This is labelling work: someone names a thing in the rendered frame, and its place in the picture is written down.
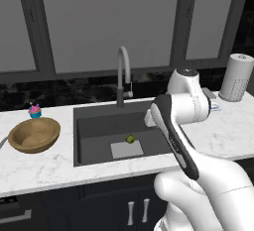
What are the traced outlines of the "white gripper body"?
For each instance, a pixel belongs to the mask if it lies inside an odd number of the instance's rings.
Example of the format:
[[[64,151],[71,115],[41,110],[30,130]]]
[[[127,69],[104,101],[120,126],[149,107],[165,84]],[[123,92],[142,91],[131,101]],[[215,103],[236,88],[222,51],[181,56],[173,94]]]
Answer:
[[[144,121],[147,127],[156,127],[156,123],[152,117],[150,109],[147,110]]]

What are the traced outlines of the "light grey sink drain plate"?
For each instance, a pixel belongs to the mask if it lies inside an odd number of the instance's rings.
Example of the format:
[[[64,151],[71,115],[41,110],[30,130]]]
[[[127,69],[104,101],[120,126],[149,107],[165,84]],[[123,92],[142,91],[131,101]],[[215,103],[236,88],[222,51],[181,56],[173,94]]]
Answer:
[[[143,156],[144,152],[139,141],[129,144],[127,142],[112,143],[110,145],[112,157],[122,159],[136,156]]]

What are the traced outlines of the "dark grey sink basin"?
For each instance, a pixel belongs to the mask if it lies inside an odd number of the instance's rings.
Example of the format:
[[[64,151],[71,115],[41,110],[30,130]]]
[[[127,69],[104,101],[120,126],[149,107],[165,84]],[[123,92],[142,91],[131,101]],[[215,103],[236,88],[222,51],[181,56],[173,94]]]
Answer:
[[[170,154],[171,149],[161,131],[145,125],[150,101],[73,109],[73,161],[76,167]],[[143,149],[143,156],[114,159],[110,145],[126,142],[132,134]]]

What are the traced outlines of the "dark cupboard door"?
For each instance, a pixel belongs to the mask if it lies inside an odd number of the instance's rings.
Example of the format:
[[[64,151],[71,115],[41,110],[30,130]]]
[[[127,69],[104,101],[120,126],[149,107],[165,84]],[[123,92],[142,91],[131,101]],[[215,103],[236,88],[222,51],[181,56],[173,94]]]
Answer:
[[[136,231],[137,184],[132,179],[78,185],[75,206],[66,220],[68,231]],[[134,201],[133,225],[128,226],[128,202]]]
[[[141,190],[139,191],[138,203],[138,226],[137,231],[154,231],[157,222],[163,217],[167,209],[167,202],[160,199],[154,189],[155,175],[143,175],[140,177]],[[150,198],[148,209],[148,222],[142,223],[145,198]]]

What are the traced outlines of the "wooden bowl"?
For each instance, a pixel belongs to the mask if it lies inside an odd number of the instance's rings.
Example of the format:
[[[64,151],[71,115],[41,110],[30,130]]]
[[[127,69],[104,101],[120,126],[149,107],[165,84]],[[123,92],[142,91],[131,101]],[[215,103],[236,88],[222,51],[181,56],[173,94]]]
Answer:
[[[33,118],[15,126],[8,135],[9,144],[25,154],[49,149],[58,139],[61,125],[52,118]]]

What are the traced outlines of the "grey curved tap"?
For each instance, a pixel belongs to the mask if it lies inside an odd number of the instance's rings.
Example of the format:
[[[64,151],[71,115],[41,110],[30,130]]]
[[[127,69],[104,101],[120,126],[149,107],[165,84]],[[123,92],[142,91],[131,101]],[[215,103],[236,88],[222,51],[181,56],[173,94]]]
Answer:
[[[117,99],[119,108],[124,106],[124,98],[133,97],[131,67],[128,52],[125,47],[118,50],[118,73],[117,73]]]

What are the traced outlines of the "white paper towel roll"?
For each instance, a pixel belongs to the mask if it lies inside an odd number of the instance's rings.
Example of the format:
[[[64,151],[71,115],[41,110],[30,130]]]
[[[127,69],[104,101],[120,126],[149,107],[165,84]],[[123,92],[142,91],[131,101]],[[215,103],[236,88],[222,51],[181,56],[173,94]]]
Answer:
[[[239,102],[247,88],[254,67],[254,58],[245,54],[232,54],[218,96],[228,102]]]

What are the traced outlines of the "dark framed window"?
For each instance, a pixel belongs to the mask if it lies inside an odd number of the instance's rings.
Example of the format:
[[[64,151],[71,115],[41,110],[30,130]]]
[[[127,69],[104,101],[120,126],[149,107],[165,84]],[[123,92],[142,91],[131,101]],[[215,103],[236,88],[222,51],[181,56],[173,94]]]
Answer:
[[[227,64],[245,0],[0,0],[0,83]]]

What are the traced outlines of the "pink and blue cupcake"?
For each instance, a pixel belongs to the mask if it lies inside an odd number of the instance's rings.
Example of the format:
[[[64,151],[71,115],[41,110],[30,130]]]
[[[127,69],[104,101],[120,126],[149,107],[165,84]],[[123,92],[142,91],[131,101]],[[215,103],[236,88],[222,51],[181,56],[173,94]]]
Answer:
[[[42,110],[39,104],[34,105],[30,103],[28,113],[31,118],[40,118],[42,116]]]

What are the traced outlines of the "dark dishwasher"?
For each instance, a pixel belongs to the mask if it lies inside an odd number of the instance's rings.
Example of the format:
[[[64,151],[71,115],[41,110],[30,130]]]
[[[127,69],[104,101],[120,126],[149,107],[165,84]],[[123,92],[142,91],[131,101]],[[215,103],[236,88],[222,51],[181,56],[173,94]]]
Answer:
[[[49,231],[42,202],[36,194],[0,197],[0,218],[21,215],[26,210],[32,210],[31,219],[1,224],[0,231]]]

